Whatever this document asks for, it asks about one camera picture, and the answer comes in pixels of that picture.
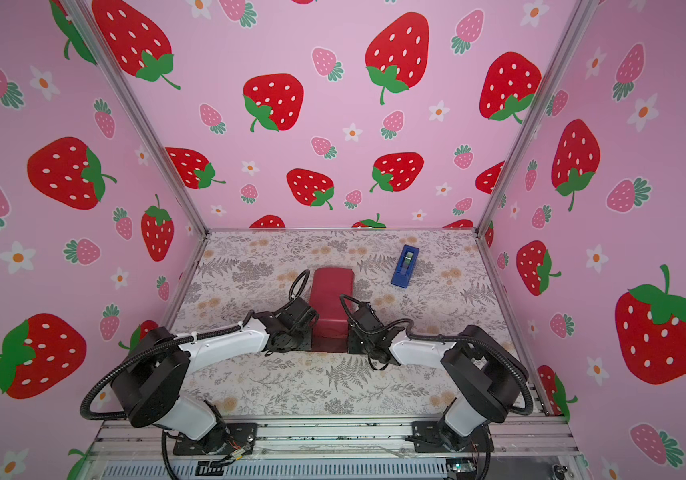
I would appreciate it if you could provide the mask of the maroon wrapping paper sheet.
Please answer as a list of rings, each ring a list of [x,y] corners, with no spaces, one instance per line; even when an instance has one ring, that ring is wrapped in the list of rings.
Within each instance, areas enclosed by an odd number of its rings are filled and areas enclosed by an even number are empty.
[[[351,296],[354,272],[339,267],[324,267],[313,274],[310,306],[319,319],[313,327],[312,349],[316,352],[346,353],[348,317],[340,302],[341,295]]]

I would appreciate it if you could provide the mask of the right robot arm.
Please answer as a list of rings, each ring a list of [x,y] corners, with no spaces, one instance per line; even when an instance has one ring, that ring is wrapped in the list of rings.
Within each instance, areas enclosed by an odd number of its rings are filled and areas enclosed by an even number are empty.
[[[342,295],[340,303],[353,351],[365,355],[372,369],[417,365],[442,370],[459,392],[433,428],[434,440],[418,433],[408,438],[417,448],[460,452],[491,423],[533,413],[526,367],[482,328],[469,325],[456,335],[418,334],[411,319],[384,324],[368,302]]]

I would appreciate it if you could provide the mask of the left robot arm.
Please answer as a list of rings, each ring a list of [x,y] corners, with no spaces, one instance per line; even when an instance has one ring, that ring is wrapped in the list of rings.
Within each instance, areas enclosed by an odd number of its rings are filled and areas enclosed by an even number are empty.
[[[296,298],[276,311],[250,311],[229,327],[188,336],[165,328],[150,332],[117,368],[108,384],[124,417],[136,428],[156,426],[181,434],[205,453],[232,441],[217,407],[182,392],[193,373],[246,354],[311,349],[319,314]]]

